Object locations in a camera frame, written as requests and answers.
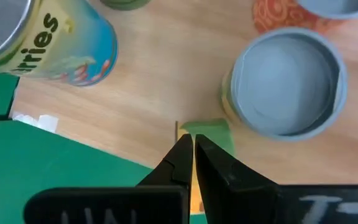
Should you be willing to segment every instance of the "white paper scrap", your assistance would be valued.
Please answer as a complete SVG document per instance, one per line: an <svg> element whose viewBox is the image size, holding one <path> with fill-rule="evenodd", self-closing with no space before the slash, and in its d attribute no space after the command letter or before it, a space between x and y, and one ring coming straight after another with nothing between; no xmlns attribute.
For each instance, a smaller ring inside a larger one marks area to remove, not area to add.
<svg viewBox="0 0 358 224"><path fill-rule="evenodd" d="M29 115L24 115L16 111L13 112L12 119L14 121L20 121L32 125L34 127L49 131L51 133L55 133L59 121L58 118L47 114L41 115L39 119L36 120L35 118Z"/></svg>

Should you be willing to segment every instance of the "wooden table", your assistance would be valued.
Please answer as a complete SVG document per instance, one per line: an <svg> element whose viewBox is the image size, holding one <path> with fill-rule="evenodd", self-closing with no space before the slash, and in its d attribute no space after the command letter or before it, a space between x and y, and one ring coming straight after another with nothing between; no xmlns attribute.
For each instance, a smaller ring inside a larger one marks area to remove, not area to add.
<svg viewBox="0 0 358 224"><path fill-rule="evenodd" d="M22 79L14 110L56 116L58 134L154 167L173 146L176 120L224 116L221 79L258 36L252 1L152 0L128 12L92 2L119 39L110 76L88 88ZM358 183L358 20L327 36L349 69L348 101L331 128L278 142L233 127L238 158L281 184Z"/></svg>

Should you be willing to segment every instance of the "metal can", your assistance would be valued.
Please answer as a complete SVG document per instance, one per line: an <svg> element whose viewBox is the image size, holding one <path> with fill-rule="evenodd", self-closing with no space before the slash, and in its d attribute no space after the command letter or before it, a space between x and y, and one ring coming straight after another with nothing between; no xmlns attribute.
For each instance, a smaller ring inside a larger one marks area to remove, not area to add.
<svg viewBox="0 0 358 224"><path fill-rule="evenodd" d="M0 0L0 73L88 86L116 59L112 25L85 0Z"/></svg>
<svg viewBox="0 0 358 224"><path fill-rule="evenodd" d="M221 103L234 124L281 141L315 137L335 122L347 97L336 48L307 29L268 32L223 78Z"/></svg>

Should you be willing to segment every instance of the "can rim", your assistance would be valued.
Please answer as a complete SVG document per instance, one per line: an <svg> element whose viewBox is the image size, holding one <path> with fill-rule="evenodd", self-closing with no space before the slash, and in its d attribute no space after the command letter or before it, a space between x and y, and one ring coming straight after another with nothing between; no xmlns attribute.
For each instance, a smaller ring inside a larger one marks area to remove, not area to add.
<svg viewBox="0 0 358 224"><path fill-rule="evenodd" d="M11 46L11 44L16 41L16 39L20 36L21 32L24 30L31 15L31 9L33 9L34 7L34 2L35 0L27 0L24 12L17 26L12 31L10 36L0 45L0 55L3 54Z"/></svg>
<svg viewBox="0 0 358 224"><path fill-rule="evenodd" d="M259 128L255 127L254 125L252 125L252 123L250 121L248 121L248 119L243 114L243 112L241 110L241 106L237 100L236 88L233 88L233 86L236 86L236 83L238 82L238 79L240 77L240 74L238 72L238 69L236 69L236 67L238 68L239 65L242 63L242 61L241 61L242 56L247 54L253 46L263 42L264 40L274 37L276 35L283 35L283 34L300 34L300 35L305 35L309 38L314 39L315 41L319 42L323 47L327 48L332 53L333 57L335 58L335 60L338 64L338 67L339 67L338 86L337 86L337 90L336 90L336 96L334 97L335 100L334 100L334 108L333 108L332 114L327 118L326 121L324 121L316 129L311 130L307 133L297 134L294 136L282 136L282 135L267 133L267 132L262 131ZM317 134L322 133L328 126L332 125L333 122L335 122L336 118L339 116L340 112L342 111L342 109L345 105L345 102L346 102L346 98L347 98L347 68L346 68L346 65L345 65L341 55L339 54L337 49L333 46L333 44L328 42L324 37L322 37L318 33L310 31L308 29L284 28L284 29L277 29L277 30L274 30L274 31L271 31L271 32L268 32L268 33L262 35L258 39L251 42L250 45L248 46L248 48L246 48L245 51L243 51L241 53L240 57L236 60L236 63L234 65L234 71L233 71L232 75L233 75L232 80L231 80L232 87L230 89L230 94L232 95L233 105L234 105L241 121L244 122L246 125L248 125L254 131L258 132L259 134L273 138L273 139L281 140L281 141L300 141L300 140L312 138L312 137L316 136Z"/></svg>
<svg viewBox="0 0 358 224"><path fill-rule="evenodd" d="M308 9L308 7L301 1L298 1L298 4L302 8L306 9L307 11L309 11L313 14L316 14L319 17L323 17L323 18L327 18L327 19L347 20L347 19L358 18L358 11L354 11L354 12L350 12L350 13L343 13L343 14L332 14L332 13L321 12L319 10Z"/></svg>

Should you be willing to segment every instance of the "colorful printed can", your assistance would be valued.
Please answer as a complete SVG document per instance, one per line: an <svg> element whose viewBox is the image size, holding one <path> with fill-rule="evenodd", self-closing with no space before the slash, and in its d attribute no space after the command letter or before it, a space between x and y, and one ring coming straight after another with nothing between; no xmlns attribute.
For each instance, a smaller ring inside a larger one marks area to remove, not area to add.
<svg viewBox="0 0 358 224"><path fill-rule="evenodd" d="M325 32L357 18L358 0L256 0L252 10L261 34L291 26Z"/></svg>
<svg viewBox="0 0 358 224"><path fill-rule="evenodd" d="M221 103L234 124L299 141L322 133L342 111L345 63L324 37L301 28L262 35L223 78Z"/></svg>
<svg viewBox="0 0 358 224"><path fill-rule="evenodd" d="M93 85L117 59L112 25L85 0L0 0L0 73Z"/></svg>

